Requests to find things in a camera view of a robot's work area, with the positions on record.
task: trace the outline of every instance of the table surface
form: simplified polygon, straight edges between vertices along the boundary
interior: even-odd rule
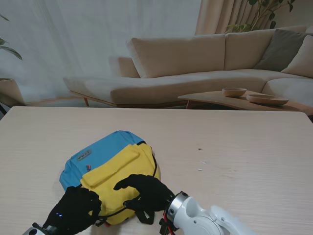
[[[186,94],[179,96],[179,98],[196,102],[219,104],[238,110],[296,111],[304,112],[307,116],[313,116],[313,107],[311,106],[292,101],[288,101],[287,104],[282,106],[267,106],[254,104],[247,101],[246,96],[248,94],[262,94],[262,93],[246,91],[246,93],[243,96],[234,98],[234,97],[225,97],[224,95],[222,95],[222,91],[215,91],[215,92]]]
[[[64,193],[66,160],[115,130],[152,146],[174,193],[220,205],[258,234],[312,233],[313,125],[304,113],[51,107],[14,107],[0,121],[1,233],[43,224]],[[133,218],[82,234],[158,230]]]

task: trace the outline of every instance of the curtain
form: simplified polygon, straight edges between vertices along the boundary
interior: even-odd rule
[[[251,6],[247,0],[202,0],[196,35],[225,33],[227,25],[251,23],[257,5]],[[268,28],[268,18],[257,25]]]
[[[110,76],[109,58],[129,56],[131,37],[192,36],[201,0],[2,0],[0,77],[26,102],[70,96],[64,76]]]

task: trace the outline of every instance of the blue and yellow backpack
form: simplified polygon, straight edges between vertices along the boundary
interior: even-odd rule
[[[139,198],[139,192],[131,187],[113,190],[117,182],[131,174],[160,179],[151,147],[131,132],[115,131],[73,155],[66,162],[60,183],[64,190],[75,186],[96,192],[102,202],[96,225],[115,225],[134,215],[134,211],[124,208],[123,202]]]

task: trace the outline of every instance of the bowl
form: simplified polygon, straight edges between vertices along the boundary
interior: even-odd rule
[[[244,88],[224,88],[222,94],[226,97],[240,97],[246,93]]]
[[[286,104],[289,100],[280,98],[268,94],[248,94],[246,96],[247,101],[257,104],[266,104],[266,105],[283,105]]]

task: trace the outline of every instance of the black glove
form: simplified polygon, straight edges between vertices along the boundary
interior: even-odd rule
[[[43,228],[56,228],[61,235],[77,234],[94,224],[101,211],[99,196],[86,188],[68,187],[59,203],[52,209]]]
[[[128,186],[138,190],[140,199],[124,202],[124,206],[135,212],[153,211],[158,212],[172,201],[175,195],[160,180],[153,176],[130,175],[118,182],[114,190],[127,188]]]

